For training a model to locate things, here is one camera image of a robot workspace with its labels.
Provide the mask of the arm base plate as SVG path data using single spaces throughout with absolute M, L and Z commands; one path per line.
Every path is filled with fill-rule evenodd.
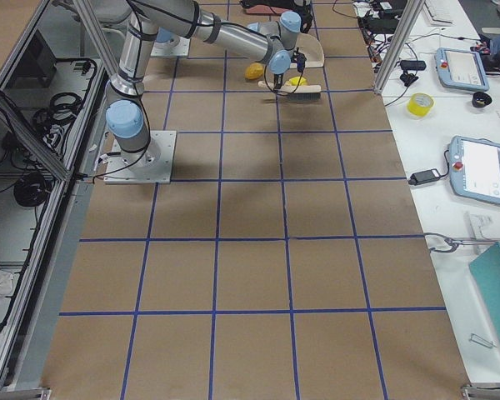
M 152 58 L 178 58 L 187 57 L 190 48 L 190 40 L 183 37 L 171 37 L 166 42 L 155 42 L 152 51 Z
M 103 181 L 107 184 L 170 183 L 176 140 L 176 131 L 154 130 L 146 152 L 131 154 L 123 152 L 114 139 L 112 152 L 118 155 L 108 159 Z

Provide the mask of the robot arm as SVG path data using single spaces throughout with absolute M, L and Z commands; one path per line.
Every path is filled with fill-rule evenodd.
M 153 163 L 156 154 L 142 105 L 150 58 L 183 55 L 191 38 L 214 44 L 267 67 L 276 79 L 289 69 L 302 19 L 294 11 L 276 22 L 244 27 L 203 9 L 195 1 L 131 1 L 117 71 L 106 86 L 107 128 L 125 168 Z
M 312 1 L 293 0 L 291 9 L 301 18 L 301 33 L 308 33 L 313 25 Z

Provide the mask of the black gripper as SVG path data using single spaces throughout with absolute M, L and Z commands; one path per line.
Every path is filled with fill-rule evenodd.
M 300 12 L 299 16 L 301 18 L 301 33 L 308 33 L 312 27 L 312 14 L 310 12 Z
M 273 87 L 272 91 L 278 95 L 279 92 L 285 92 L 285 85 L 283 84 L 283 74 L 275 74 L 273 76 Z

